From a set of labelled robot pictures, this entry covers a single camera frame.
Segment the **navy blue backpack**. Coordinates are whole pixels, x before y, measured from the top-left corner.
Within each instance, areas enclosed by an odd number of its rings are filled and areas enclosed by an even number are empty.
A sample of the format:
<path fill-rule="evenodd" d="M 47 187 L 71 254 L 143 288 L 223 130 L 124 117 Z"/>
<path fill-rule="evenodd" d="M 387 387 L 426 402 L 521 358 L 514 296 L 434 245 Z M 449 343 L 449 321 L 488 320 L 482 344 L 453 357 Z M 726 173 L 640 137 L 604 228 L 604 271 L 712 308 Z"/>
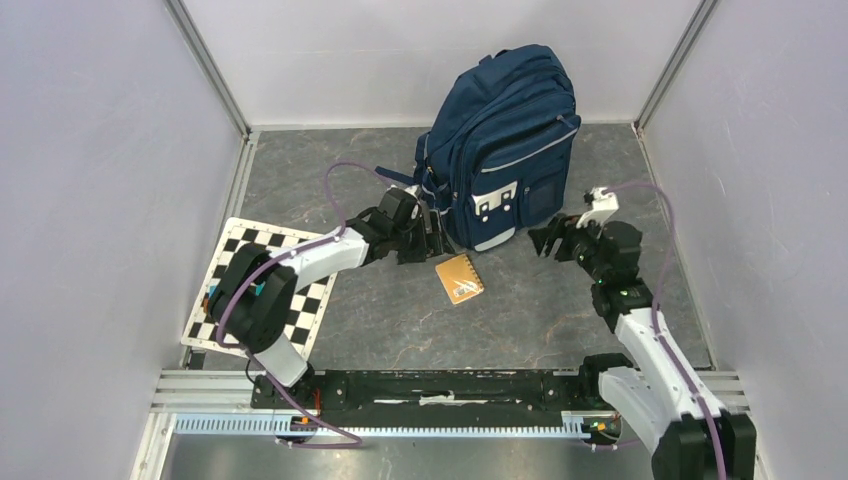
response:
<path fill-rule="evenodd" d="M 450 239 L 483 252 L 563 208 L 581 123 L 573 84 L 550 47 L 506 49 L 457 77 L 417 140 L 412 174 L 376 171 L 419 186 Z"/>

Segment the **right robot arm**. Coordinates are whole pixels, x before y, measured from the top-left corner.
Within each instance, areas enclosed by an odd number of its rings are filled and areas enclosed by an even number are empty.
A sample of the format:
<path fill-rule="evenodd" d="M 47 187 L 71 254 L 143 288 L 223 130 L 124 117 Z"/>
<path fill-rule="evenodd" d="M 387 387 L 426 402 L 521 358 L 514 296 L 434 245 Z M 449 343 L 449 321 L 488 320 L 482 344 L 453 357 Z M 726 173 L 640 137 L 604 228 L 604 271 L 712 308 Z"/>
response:
<path fill-rule="evenodd" d="M 528 236 L 537 255 L 587 273 L 597 315 L 635 362 L 581 376 L 580 400 L 591 408 L 609 404 L 623 417 L 649 452 L 656 479 L 754 478 L 754 423 L 708 388 L 671 335 L 656 292 L 640 276 L 642 232 L 621 221 L 581 225 L 557 215 Z"/>

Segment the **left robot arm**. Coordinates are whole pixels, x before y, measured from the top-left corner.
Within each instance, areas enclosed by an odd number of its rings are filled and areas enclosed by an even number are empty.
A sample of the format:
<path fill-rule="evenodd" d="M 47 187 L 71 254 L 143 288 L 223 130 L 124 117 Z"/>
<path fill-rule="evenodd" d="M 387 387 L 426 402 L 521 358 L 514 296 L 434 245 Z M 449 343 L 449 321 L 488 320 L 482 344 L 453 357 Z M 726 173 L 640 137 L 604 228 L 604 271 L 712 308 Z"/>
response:
<path fill-rule="evenodd" d="M 314 381 L 307 375 L 309 362 L 284 332 L 295 294 L 389 254 L 404 265 L 454 252 L 439 213 L 415 192 L 391 187 L 377 205 L 315 239 L 276 251 L 256 243 L 241 246 L 205 311 L 217 324 L 219 344 L 231 336 L 233 345 L 277 382 L 278 397 L 302 407 L 313 397 Z"/>

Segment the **orange card pack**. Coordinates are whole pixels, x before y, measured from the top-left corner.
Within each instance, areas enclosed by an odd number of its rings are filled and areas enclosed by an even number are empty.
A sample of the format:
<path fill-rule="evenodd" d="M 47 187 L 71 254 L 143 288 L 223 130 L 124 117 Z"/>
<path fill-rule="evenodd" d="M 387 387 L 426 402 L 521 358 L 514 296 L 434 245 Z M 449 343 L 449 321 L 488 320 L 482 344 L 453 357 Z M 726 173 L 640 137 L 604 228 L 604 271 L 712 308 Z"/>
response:
<path fill-rule="evenodd" d="M 458 305 L 485 290 L 467 253 L 439 263 L 435 271 L 452 305 Z"/>

